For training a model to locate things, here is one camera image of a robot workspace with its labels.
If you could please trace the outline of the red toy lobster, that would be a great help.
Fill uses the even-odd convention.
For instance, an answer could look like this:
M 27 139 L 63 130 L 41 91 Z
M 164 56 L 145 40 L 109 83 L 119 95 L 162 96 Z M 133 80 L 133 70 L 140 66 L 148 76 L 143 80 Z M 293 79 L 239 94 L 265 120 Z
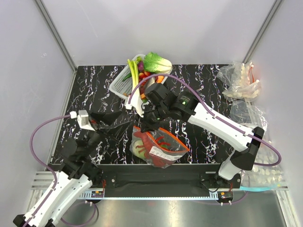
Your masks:
M 148 133 L 141 133 L 140 131 L 135 131 L 132 134 L 132 142 L 136 140 L 142 140 L 146 148 L 146 159 L 143 159 L 148 164 L 154 167 L 166 168 L 168 165 L 172 165 L 174 162 L 161 157 L 163 150 L 158 146 L 154 139 L 151 139 Z

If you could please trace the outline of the round green cabbage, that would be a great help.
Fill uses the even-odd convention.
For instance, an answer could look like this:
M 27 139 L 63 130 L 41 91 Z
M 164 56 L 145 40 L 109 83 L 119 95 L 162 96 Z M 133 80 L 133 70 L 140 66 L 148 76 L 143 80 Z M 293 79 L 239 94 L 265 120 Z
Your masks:
M 132 142 L 132 153 L 140 158 L 140 159 L 146 159 L 146 148 L 142 142 L 142 140 L 136 140 Z

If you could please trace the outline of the clear zip bag orange zipper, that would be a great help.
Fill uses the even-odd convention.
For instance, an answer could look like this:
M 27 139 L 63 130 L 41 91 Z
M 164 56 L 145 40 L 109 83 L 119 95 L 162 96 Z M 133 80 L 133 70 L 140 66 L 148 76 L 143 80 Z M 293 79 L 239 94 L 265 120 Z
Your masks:
M 130 151 L 153 167 L 166 168 L 189 152 L 189 148 L 163 128 L 141 132 L 134 126 Z

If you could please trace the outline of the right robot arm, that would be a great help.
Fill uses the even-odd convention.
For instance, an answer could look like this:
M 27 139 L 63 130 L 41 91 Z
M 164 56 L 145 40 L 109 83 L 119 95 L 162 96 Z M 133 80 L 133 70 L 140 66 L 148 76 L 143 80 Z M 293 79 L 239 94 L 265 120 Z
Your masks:
M 261 144 L 259 140 L 264 135 L 262 128 L 252 129 L 235 123 L 217 112 L 211 112 L 209 108 L 204 108 L 194 94 L 183 91 L 175 95 L 161 83 L 149 86 L 145 95 L 151 105 L 145 107 L 141 121 L 142 132 L 158 129 L 160 122 L 170 117 L 206 129 L 233 147 L 232 154 L 210 178 L 211 187 L 226 187 L 241 170 L 249 171 L 253 168 Z

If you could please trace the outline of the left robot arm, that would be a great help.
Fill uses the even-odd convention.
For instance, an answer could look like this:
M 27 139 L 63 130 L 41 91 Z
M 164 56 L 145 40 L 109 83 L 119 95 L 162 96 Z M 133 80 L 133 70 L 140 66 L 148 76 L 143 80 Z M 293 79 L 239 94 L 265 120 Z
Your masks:
M 33 139 L 42 123 L 30 137 L 30 150 L 33 157 L 53 175 L 53 181 L 42 197 L 25 214 L 17 215 L 13 223 L 17 227 L 54 227 L 58 224 L 67 209 L 90 187 L 98 187 L 102 183 L 103 171 L 90 158 L 90 154 L 98 145 L 112 139 L 120 141 L 124 132 L 131 125 L 125 122 L 113 126 L 122 111 L 108 113 L 94 113 L 92 111 L 72 111 L 59 117 L 75 119 L 79 127 L 88 130 L 88 134 L 81 140 L 67 139 L 62 145 L 63 162 L 55 172 L 50 166 L 42 162 L 34 152 Z

